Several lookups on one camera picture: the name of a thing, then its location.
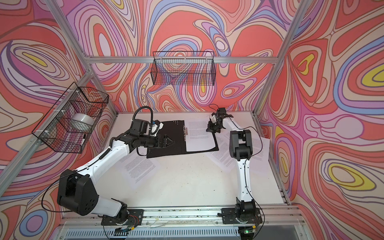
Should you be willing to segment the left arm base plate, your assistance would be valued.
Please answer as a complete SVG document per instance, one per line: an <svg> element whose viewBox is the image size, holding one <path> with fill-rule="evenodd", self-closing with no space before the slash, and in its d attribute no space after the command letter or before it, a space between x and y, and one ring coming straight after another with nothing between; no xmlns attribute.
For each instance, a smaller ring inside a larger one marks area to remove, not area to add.
<svg viewBox="0 0 384 240"><path fill-rule="evenodd" d="M144 210L143 209L128 209L116 217L103 215L102 226L128 226L137 227L142 224Z"/></svg>

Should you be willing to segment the orange black folder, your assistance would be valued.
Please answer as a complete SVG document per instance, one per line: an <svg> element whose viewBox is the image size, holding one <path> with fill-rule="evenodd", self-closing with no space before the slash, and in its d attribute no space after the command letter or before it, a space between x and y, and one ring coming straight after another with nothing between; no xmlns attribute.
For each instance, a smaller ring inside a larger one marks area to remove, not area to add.
<svg viewBox="0 0 384 240"><path fill-rule="evenodd" d="M166 146L164 148L148 148L146 155L147 159L165 156L209 153L219 150L215 134L208 132L208 137L211 137L211 142L213 142L212 147L198 151L188 151L186 142L187 129L185 126L185 121L165 121L162 122L162 124L163 127L157 132L157 136L166 137Z"/></svg>

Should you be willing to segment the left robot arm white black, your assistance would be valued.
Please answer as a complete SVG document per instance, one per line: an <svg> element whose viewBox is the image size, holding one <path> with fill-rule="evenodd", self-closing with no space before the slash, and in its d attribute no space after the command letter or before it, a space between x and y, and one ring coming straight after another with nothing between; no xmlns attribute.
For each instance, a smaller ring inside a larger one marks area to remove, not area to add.
<svg viewBox="0 0 384 240"><path fill-rule="evenodd" d="M127 204L101 197L95 188L100 178L118 161L138 147L163 149L175 143L167 135L131 135L123 133L111 139L110 146L75 170L65 170L59 178L57 203L78 215L97 214L110 217L117 225L129 218Z"/></svg>

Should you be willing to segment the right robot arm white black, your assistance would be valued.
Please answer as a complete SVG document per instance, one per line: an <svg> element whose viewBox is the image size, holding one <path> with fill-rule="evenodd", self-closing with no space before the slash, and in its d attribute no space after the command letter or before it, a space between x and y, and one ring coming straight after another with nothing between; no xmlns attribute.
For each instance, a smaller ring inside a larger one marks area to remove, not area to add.
<svg viewBox="0 0 384 240"><path fill-rule="evenodd" d="M210 116L207 132L216 134L222 129L230 131L227 156L234 159L237 164L238 196L235 206L222 208L218 216L222 218L224 224L256 224L259 209L249 187L250 160L254 155L252 132L249 127L239 127L225 108L217 108Z"/></svg>

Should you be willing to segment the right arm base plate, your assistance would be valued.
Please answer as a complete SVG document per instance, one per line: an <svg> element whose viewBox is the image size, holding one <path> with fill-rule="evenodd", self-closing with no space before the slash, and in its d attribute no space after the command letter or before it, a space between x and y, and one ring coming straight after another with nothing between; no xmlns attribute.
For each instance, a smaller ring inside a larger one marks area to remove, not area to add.
<svg viewBox="0 0 384 240"><path fill-rule="evenodd" d="M223 224L254 224L258 226L263 223L262 214L259 208L250 210L241 210L236 208L222 208L218 213L218 217L222 218Z"/></svg>

